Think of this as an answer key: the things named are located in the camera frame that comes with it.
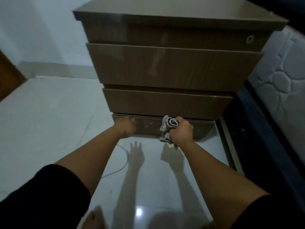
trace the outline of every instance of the person's left hand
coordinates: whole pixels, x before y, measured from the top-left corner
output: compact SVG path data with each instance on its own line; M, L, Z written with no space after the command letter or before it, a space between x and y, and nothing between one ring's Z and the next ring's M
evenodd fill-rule
M134 125L135 119L130 119L129 117L124 117L115 121L113 128L115 128L120 133L120 138L131 137L137 127Z

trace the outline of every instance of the white wall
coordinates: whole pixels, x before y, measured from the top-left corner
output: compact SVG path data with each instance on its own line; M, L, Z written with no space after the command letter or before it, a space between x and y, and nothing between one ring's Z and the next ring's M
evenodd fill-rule
M21 61L92 66L72 10L90 0L0 0L0 49Z

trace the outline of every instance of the middle drawer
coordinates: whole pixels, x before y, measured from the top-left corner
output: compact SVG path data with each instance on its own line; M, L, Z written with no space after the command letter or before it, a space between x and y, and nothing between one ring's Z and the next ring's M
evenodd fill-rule
M87 44L103 84L237 92L263 53Z
M103 88L113 113L217 120L231 96Z

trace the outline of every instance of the gray and white cloth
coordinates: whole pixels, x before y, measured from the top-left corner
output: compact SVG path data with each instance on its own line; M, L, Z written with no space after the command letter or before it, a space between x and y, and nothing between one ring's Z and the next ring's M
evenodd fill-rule
M160 141L173 144L170 138L170 130L177 128L178 126L179 123L175 120L175 118L169 116L163 117L162 126L160 128L160 131L162 132Z

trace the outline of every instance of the black sleeve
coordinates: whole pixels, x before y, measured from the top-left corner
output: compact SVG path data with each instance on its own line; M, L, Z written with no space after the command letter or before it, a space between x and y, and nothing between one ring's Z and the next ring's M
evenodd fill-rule
M76 228L90 199L74 173L48 165L0 202L1 228Z
M250 204L231 228L299 228L302 217L284 199L265 195Z

